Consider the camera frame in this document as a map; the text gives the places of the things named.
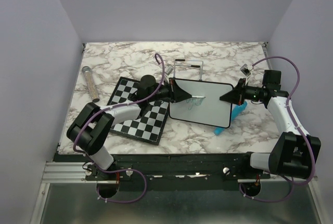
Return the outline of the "black framed whiteboard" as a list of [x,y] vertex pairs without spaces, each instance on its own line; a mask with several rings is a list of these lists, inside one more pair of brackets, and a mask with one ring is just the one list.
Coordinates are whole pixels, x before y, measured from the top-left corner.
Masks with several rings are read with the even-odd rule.
[[222,128],[230,126],[232,104],[220,101],[220,96],[231,91],[234,88],[232,84],[180,78],[176,78],[176,82],[192,96],[205,96],[205,98],[190,98],[170,103],[170,118]]

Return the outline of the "white green marker pen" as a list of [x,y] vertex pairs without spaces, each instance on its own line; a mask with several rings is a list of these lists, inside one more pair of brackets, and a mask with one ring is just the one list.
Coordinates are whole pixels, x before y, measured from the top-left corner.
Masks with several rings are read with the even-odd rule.
[[192,96],[192,98],[195,98],[195,99],[204,99],[205,96]]

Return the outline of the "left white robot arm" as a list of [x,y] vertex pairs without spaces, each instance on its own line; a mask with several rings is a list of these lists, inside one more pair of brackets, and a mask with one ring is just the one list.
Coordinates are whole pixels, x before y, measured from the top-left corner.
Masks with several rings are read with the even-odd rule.
[[97,173],[104,180],[115,175],[114,158],[104,146],[109,130],[116,124],[136,120],[150,110],[151,102],[178,103],[192,98],[174,79],[163,85],[152,75],[143,76],[133,93],[124,102],[100,107],[90,102],[85,105],[67,130],[76,152],[86,154],[97,166]]

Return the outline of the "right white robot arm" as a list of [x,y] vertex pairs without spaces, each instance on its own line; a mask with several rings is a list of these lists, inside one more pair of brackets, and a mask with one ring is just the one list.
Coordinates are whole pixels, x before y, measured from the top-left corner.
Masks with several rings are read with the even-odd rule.
[[249,160],[239,165],[240,174],[251,178],[258,169],[274,175],[310,180],[318,157],[321,141],[301,126],[292,107],[289,94],[281,90],[281,72],[266,70],[262,87],[247,85],[241,78],[220,100],[242,105],[245,100],[261,102],[272,115],[280,134],[270,153],[249,154]]

